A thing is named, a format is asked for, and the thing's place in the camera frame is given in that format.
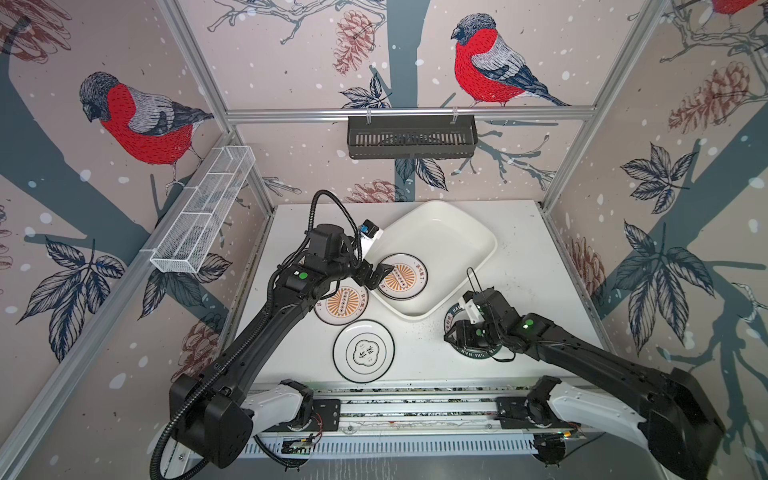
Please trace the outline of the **black rim flower plate front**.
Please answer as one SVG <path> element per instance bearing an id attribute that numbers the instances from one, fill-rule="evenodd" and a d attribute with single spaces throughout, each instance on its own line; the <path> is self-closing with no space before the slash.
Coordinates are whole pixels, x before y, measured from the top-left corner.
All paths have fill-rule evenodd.
<path id="1" fill-rule="evenodd" d="M 377 321 L 355 321 L 336 337 L 332 358 L 334 367 L 345 380 L 372 383 L 383 377 L 394 362 L 394 338 L 389 329 Z"/>

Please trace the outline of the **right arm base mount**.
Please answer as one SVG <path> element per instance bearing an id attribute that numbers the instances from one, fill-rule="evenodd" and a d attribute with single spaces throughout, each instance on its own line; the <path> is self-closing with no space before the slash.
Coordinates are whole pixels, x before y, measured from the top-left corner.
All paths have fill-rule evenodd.
<path id="1" fill-rule="evenodd" d="M 498 420 L 503 429 L 554 428 L 580 429 L 579 423 L 566 422 L 558 417 L 544 400 L 527 397 L 497 397 L 495 399 Z"/>

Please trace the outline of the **green rim plate front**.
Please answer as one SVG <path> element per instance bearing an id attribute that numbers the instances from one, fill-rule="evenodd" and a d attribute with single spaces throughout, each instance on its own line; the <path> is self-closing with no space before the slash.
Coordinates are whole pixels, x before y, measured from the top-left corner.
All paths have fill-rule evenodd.
<path id="1" fill-rule="evenodd" d="M 454 323 L 457 320 L 468 320 L 469 317 L 465 314 L 465 310 L 460 306 L 459 303 L 454 303 L 446 312 L 443 320 L 443 328 L 444 328 L 444 334 L 447 334 L 451 328 L 453 327 Z M 466 348 L 460 348 L 457 346 L 453 346 L 453 349 L 459 353 L 460 355 L 473 359 L 473 360 L 485 360 L 494 357 L 497 355 L 501 348 L 499 346 L 491 349 L 491 350 L 483 350 L 483 351 L 476 351 L 476 350 L 468 350 Z"/>

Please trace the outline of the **orange sunburst plate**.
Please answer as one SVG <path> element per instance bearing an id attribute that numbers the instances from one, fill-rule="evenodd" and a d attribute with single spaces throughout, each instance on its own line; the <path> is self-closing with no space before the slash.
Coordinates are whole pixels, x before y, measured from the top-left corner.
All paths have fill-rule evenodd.
<path id="1" fill-rule="evenodd" d="M 344 281 L 333 296 L 315 305 L 314 313 L 323 323 L 344 326 L 358 320 L 368 302 L 369 293 L 365 287 L 354 281 Z"/>
<path id="2" fill-rule="evenodd" d="M 382 260 L 393 270 L 380 282 L 378 291 L 386 298 L 405 301 L 421 294 L 428 283 L 428 270 L 424 262 L 406 254 L 392 254 Z"/>

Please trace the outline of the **white mesh wall shelf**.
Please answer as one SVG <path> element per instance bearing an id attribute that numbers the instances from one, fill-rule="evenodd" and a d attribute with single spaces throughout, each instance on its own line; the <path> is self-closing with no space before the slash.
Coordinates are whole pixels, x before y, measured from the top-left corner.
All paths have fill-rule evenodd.
<path id="1" fill-rule="evenodd" d="M 162 273 L 196 274 L 202 269 L 228 212 L 252 170 L 248 146 L 219 148 L 202 180 L 150 257 Z"/>

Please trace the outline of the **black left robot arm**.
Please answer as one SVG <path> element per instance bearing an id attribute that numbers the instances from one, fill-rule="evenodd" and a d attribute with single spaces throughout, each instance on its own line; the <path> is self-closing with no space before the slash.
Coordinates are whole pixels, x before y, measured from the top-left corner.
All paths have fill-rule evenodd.
<path id="1" fill-rule="evenodd" d="M 333 224 L 307 230 L 296 252 L 270 276 L 265 304 L 246 329 L 201 373 L 183 374 L 173 383 L 170 421 L 152 453 L 150 478 L 162 478 L 162 457 L 170 440 L 200 455 L 200 462 L 183 475 L 190 479 L 208 464 L 229 466 L 261 431 L 309 421 L 313 393 L 300 382 L 280 382 L 251 408 L 244 405 L 247 394 L 285 336 L 319 301 L 332 296 L 333 286 L 351 278 L 373 290 L 391 273 L 391 266 L 372 265 L 365 258 L 381 235 L 371 221 L 351 236 Z"/>

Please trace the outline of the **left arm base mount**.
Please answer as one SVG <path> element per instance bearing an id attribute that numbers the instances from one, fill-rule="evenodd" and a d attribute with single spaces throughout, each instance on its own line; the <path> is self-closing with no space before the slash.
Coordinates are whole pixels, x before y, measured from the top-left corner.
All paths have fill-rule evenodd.
<path id="1" fill-rule="evenodd" d="M 341 417 L 339 399 L 319 399 L 312 403 L 312 411 L 305 425 L 281 423 L 266 430 L 266 433 L 336 432 Z"/>

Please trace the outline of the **white plastic bin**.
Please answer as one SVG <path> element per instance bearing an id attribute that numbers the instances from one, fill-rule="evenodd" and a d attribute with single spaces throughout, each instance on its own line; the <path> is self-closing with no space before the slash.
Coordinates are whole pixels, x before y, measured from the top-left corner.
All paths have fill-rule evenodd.
<path id="1" fill-rule="evenodd" d="M 423 320 L 464 288 L 467 269 L 483 266 L 497 247 L 492 231 L 467 211 L 443 201 L 427 202 L 384 228 L 367 255 L 375 265 L 396 253 L 417 257 L 428 270 L 426 288 L 405 301 L 386 298 L 378 288 L 373 296 L 404 320 Z"/>

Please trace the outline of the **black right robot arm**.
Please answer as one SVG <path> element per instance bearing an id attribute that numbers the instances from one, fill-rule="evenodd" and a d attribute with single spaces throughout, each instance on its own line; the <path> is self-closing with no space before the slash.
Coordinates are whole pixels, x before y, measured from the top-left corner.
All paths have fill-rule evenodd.
<path id="1" fill-rule="evenodd" d="M 531 423 L 556 421 L 592 426 L 647 450 L 682 479 L 705 479 L 725 427 L 698 380 L 678 368 L 646 367 L 598 348 L 536 313 L 520 315 L 497 291 L 468 292 L 466 315 L 444 340 L 457 349 L 515 355 L 562 368 L 597 387 L 581 390 L 543 376 L 526 398 Z"/>

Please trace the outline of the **aluminium rail base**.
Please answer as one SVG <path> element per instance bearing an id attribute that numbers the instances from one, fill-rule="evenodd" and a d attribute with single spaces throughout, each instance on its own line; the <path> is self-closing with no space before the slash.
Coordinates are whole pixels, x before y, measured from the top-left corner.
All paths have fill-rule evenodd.
<path id="1" fill-rule="evenodd" d="M 263 391 L 250 394 L 245 407 L 251 408 L 267 392 L 278 384 Z M 554 428 L 503 429 L 495 419 L 497 397 L 527 397 L 528 391 L 361 391 L 315 393 L 314 400 L 339 399 L 341 401 L 340 433 L 364 435 L 414 431 L 421 435 L 426 432 L 456 435 L 461 431 L 479 433 L 484 430 L 514 430 L 523 432 L 542 431 L 550 435 L 570 436 L 583 428 L 600 429 L 581 425 L 580 429 L 565 430 Z"/>

